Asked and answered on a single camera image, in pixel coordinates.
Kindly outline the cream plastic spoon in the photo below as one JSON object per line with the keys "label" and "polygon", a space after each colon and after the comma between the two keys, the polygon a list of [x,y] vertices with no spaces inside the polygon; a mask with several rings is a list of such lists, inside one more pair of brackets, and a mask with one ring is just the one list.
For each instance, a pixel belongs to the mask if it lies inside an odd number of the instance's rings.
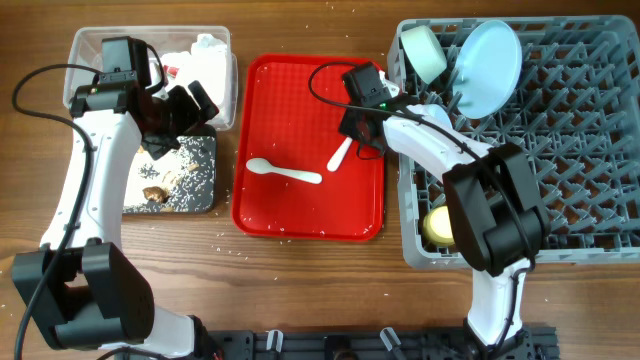
{"label": "cream plastic spoon", "polygon": [[319,173],[277,167],[272,165],[265,158],[249,159],[246,162],[246,168],[259,175],[277,174],[311,184],[320,184],[323,180]]}

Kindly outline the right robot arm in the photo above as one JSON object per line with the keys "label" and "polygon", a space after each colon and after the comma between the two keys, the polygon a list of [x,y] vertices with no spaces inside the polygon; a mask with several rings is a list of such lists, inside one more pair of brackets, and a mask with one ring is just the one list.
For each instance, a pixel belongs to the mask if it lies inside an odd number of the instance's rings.
{"label": "right robot arm", "polygon": [[550,232],[526,155],[464,136],[428,106],[393,95],[371,62],[351,65],[341,80],[349,97],[341,133],[412,158],[442,184],[452,237],[474,270],[465,326],[479,351],[506,352],[522,328],[524,279]]}

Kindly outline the mint green bowl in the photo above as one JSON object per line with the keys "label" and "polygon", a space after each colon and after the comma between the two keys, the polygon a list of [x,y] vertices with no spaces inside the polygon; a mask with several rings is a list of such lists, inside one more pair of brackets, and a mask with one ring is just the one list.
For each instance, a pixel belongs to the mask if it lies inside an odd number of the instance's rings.
{"label": "mint green bowl", "polygon": [[431,84],[447,69],[443,48],[429,27],[403,31],[400,40],[408,61],[425,84]]}

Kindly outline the red snack wrapper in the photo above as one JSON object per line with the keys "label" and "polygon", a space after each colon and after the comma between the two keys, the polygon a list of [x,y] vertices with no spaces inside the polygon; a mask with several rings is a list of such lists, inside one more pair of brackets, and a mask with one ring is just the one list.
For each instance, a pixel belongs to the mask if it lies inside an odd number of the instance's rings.
{"label": "red snack wrapper", "polygon": [[163,69],[164,69],[164,72],[165,72],[166,76],[169,77],[169,78],[175,78],[177,76],[178,71],[179,71],[179,69],[177,67],[172,67],[172,66],[164,66]]}

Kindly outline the light blue plate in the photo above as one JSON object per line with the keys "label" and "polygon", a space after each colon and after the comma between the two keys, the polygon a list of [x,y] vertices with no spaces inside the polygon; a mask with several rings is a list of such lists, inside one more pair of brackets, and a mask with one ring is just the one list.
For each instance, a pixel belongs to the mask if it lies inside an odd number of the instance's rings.
{"label": "light blue plate", "polygon": [[456,107],[470,119],[500,110],[513,94],[523,64],[522,46],[505,22],[490,20],[475,28],[456,59],[452,91]]}

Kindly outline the white napkin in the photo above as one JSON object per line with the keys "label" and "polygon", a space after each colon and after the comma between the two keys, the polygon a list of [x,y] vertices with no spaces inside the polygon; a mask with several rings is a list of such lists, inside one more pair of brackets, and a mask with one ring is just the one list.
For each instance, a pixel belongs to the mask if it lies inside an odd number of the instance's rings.
{"label": "white napkin", "polygon": [[172,52],[161,56],[164,66],[179,69],[175,78],[167,77],[166,91],[198,80],[222,115],[227,91],[228,46],[211,34],[199,34],[190,51]]}

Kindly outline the pink plastic fork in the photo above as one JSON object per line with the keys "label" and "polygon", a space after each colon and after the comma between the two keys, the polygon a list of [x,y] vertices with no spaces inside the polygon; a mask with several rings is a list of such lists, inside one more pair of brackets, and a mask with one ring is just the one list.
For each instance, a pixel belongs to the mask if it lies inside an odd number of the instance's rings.
{"label": "pink plastic fork", "polygon": [[338,170],[352,142],[353,142],[353,139],[351,137],[346,137],[343,140],[343,142],[340,144],[340,146],[336,149],[336,151],[333,153],[333,155],[331,156],[331,158],[329,159],[326,165],[326,169],[329,172],[335,172]]}

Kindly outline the yellow plastic cup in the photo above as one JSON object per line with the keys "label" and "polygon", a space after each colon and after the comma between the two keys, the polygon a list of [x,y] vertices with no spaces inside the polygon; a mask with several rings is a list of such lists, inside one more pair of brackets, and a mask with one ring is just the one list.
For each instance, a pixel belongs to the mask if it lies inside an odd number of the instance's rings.
{"label": "yellow plastic cup", "polygon": [[429,243],[440,247],[455,244],[447,206],[432,209],[423,219],[423,233]]}

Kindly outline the light blue bowl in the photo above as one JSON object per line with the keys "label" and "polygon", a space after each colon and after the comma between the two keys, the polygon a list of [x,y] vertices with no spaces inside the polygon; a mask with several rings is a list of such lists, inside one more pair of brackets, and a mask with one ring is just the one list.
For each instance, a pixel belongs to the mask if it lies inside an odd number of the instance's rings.
{"label": "light blue bowl", "polygon": [[452,130],[452,123],[446,110],[437,104],[429,104],[426,106],[429,116],[429,122],[435,124],[439,128]]}

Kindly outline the rice and food scraps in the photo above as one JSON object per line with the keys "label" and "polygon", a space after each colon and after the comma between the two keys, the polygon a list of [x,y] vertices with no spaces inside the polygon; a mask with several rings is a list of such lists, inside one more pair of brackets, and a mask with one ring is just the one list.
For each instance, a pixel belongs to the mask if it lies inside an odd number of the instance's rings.
{"label": "rice and food scraps", "polygon": [[129,172],[123,212],[205,213],[213,207],[217,139],[183,136],[180,148],[159,160],[140,148]]}

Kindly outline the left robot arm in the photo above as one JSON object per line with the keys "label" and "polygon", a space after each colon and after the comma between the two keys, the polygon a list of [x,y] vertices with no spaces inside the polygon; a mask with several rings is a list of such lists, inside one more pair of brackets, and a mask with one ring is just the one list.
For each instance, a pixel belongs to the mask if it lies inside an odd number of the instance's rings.
{"label": "left robot arm", "polygon": [[12,281],[55,350],[103,357],[220,359],[202,321],[158,306],[121,248],[127,180],[135,154],[159,159],[218,107],[198,82],[167,88],[153,80],[156,50],[130,36],[102,42],[103,66],[77,88],[64,124],[74,145],[56,213],[36,251],[18,254]]}

